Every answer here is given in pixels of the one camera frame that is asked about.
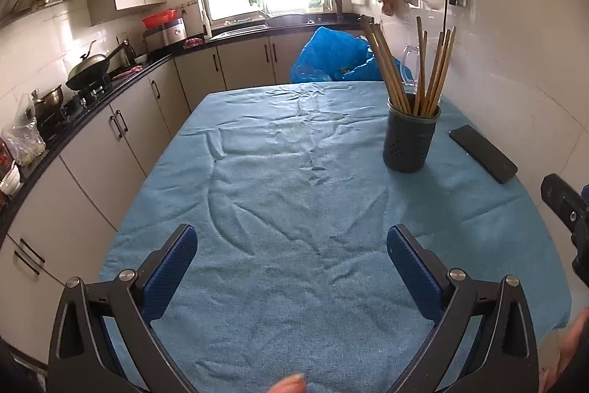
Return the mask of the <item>person right hand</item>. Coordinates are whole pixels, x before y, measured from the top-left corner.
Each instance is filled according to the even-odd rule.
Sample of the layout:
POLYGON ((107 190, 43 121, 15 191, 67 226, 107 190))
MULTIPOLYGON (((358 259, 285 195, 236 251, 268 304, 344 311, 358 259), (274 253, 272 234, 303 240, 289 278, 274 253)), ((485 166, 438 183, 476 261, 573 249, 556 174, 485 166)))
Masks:
POLYGON ((565 368, 569 365, 577 352, 582 331, 588 321, 589 308, 585 307, 569 325, 567 333, 560 344, 559 353, 555 362, 540 374, 539 392, 547 392, 556 382, 565 368))

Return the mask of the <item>person left hand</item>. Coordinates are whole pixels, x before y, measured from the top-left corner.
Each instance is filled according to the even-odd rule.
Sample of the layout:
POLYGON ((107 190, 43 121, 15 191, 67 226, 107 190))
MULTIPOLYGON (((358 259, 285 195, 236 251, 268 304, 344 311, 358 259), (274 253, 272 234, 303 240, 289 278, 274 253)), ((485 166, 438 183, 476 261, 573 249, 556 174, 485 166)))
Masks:
POLYGON ((296 373, 289 377, 283 378, 278 383, 269 388, 268 393, 306 393, 307 382, 304 375, 296 373))

